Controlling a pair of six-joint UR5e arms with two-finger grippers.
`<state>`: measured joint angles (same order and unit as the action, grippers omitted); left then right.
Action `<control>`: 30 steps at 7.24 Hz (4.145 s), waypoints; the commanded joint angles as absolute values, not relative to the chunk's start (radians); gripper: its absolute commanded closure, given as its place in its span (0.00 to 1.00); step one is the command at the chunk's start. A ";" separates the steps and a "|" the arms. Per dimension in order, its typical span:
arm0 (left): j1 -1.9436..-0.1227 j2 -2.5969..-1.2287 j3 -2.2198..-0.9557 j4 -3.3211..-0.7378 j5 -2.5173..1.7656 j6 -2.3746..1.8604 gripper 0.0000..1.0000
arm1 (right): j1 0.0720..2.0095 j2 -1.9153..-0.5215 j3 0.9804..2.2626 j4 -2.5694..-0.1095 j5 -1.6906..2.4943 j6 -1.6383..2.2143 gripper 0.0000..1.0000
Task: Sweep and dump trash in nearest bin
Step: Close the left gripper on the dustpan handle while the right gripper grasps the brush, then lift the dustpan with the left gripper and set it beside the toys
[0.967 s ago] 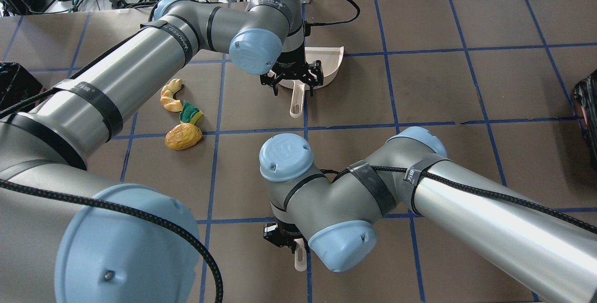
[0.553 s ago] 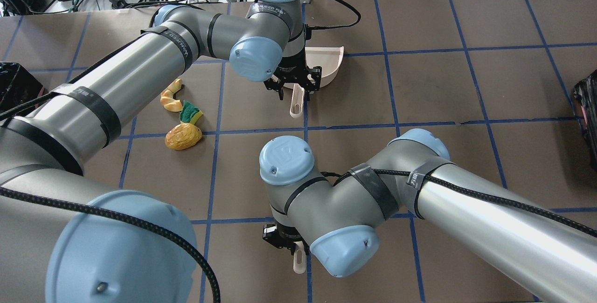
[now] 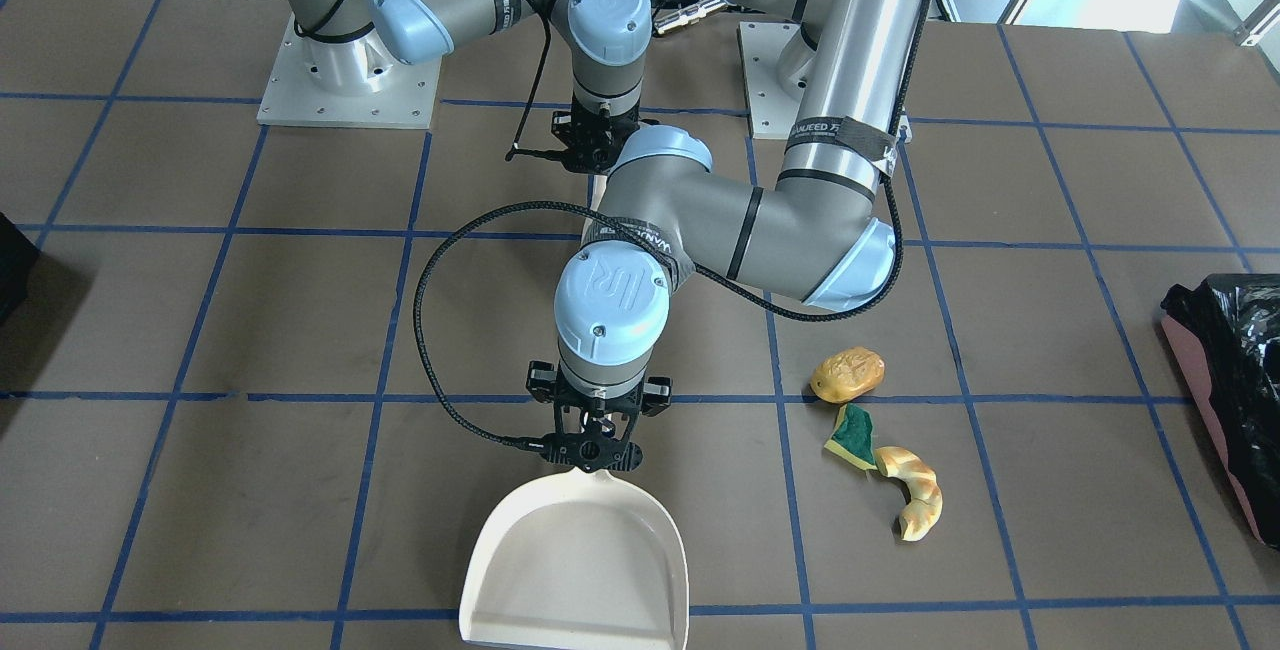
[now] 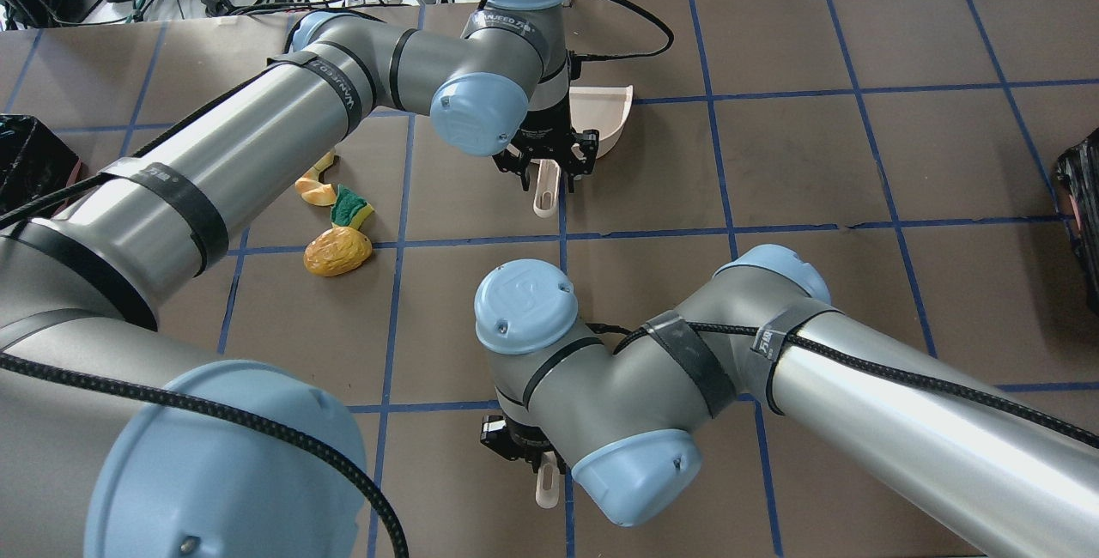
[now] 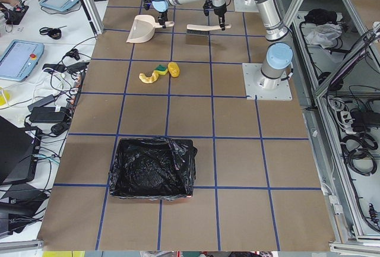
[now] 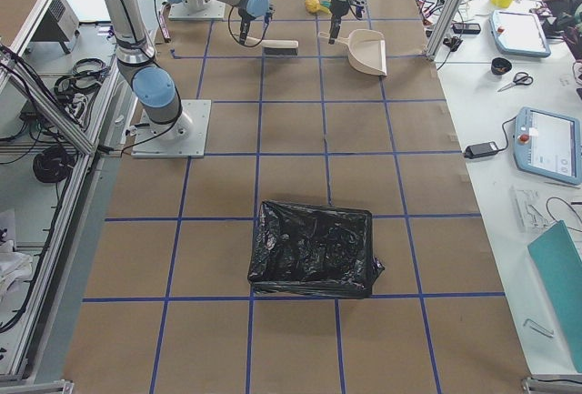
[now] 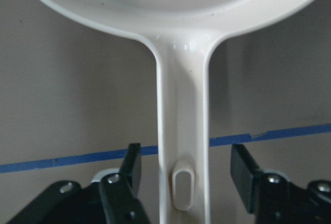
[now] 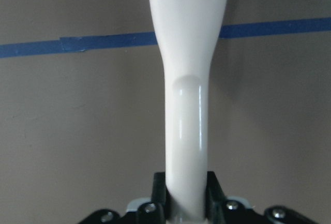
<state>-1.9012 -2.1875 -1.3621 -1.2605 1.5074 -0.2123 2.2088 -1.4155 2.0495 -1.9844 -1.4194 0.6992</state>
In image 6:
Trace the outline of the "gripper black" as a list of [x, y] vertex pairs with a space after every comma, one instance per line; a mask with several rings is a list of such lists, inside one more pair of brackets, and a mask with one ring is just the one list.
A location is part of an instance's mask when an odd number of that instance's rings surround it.
[[273, 14], [273, 7], [269, 1], [259, 1], [238, 7], [238, 14], [244, 21], [239, 26], [238, 42], [243, 45], [246, 42], [250, 30], [250, 22], [256, 19], [262, 19], [267, 25], [270, 23]]
[[362, 19], [365, 7], [365, 0], [331, 0], [329, 10], [331, 21], [329, 29], [328, 43], [333, 45], [336, 42], [336, 35], [339, 35], [342, 17], [352, 13], [355, 19]]

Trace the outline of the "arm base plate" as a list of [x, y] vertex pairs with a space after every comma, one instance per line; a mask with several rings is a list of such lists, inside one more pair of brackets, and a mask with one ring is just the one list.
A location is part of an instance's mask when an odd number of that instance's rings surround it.
[[223, 20], [226, 5], [216, 0], [183, 0], [172, 4], [169, 19], [174, 21]]
[[182, 101], [182, 115], [168, 131], [168, 126], [152, 124], [145, 110], [140, 123], [146, 124], [136, 130], [133, 157], [176, 158], [203, 157], [212, 102], [206, 99]]

